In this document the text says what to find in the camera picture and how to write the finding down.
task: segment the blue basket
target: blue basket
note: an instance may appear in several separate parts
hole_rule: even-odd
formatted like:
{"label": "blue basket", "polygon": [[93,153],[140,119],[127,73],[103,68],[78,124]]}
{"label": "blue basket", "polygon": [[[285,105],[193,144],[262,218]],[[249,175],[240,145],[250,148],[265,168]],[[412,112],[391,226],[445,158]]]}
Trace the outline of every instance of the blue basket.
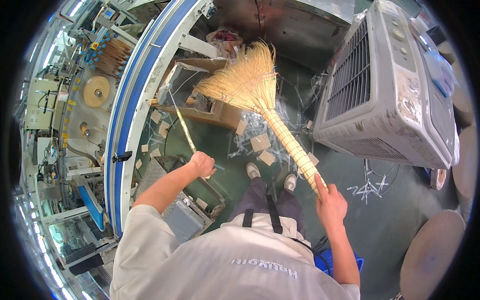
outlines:
{"label": "blue basket", "polygon": [[[361,269],[363,267],[363,263],[365,262],[363,258],[361,257],[358,257],[355,253],[353,253],[353,255],[355,255],[355,259],[357,260],[357,266],[359,268],[359,273],[361,272]],[[327,263],[329,264],[330,266],[330,276],[333,277],[333,257],[332,257],[332,249],[327,249],[325,250],[322,254],[320,254],[320,256],[325,260],[327,261]],[[328,270],[327,270],[327,266],[325,265],[325,263],[323,262],[323,260],[318,257],[318,255],[315,256],[315,266],[317,268],[319,268],[320,270],[322,270],[324,273],[328,274]]]}

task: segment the broom bristles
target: broom bristles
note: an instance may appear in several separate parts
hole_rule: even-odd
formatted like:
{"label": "broom bristles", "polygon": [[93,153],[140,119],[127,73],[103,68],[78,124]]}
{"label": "broom bristles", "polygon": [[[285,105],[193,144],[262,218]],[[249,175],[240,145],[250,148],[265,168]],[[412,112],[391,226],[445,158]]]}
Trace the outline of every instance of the broom bristles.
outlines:
{"label": "broom bristles", "polygon": [[275,47],[270,52],[266,43],[253,42],[234,64],[202,80],[195,90],[241,109],[274,109]]}

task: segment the hand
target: hand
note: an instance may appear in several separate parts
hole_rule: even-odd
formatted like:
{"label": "hand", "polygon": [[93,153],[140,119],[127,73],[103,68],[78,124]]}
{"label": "hand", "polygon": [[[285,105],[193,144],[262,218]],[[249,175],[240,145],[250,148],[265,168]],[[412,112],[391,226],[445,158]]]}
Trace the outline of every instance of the hand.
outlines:
{"label": "hand", "polygon": [[188,164],[193,166],[198,172],[197,177],[208,177],[215,173],[216,169],[213,168],[215,160],[207,154],[197,151],[192,155]]}
{"label": "hand", "polygon": [[327,185],[327,192],[318,174],[315,174],[315,183],[321,198],[316,197],[317,216],[327,235],[335,234],[336,231],[344,228],[343,219],[347,214],[347,201],[336,190],[334,184]]}

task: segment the air cooler vent grille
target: air cooler vent grille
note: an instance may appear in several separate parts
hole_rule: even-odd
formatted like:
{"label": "air cooler vent grille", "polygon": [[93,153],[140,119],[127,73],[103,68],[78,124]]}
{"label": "air cooler vent grille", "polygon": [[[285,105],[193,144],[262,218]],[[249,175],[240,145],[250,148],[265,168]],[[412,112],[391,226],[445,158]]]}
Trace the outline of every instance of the air cooler vent grille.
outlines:
{"label": "air cooler vent grille", "polygon": [[408,159],[379,138],[333,142],[335,145],[358,156],[378,157],[395,160]]}
{"label": "air cooler vent grille", "polygon": [[342,54],[333,75],[327,120],[370,100],[370,51],[367,18],[363,18]]}

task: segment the apron strap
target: apron strap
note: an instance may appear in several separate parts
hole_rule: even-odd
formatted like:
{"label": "apron strap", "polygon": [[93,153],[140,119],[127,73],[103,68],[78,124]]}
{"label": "apron strap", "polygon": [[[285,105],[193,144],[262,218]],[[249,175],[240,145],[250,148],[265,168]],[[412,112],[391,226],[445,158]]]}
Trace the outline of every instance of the apron strap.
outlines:
{"label": "apron strap", "polygon": [[242,227],[252,227],[253,209],[245,209]]}
{"label": "apron strap", "polygon": [[273,232],[282,234],[283,227],[280,223],[280,216],[278,215],[278,211],[276,210],[275,202],[273,202],[272,195],[267,195],[266,199],[268,204],[268,210],[270,212],[270,220],[272,220]]}

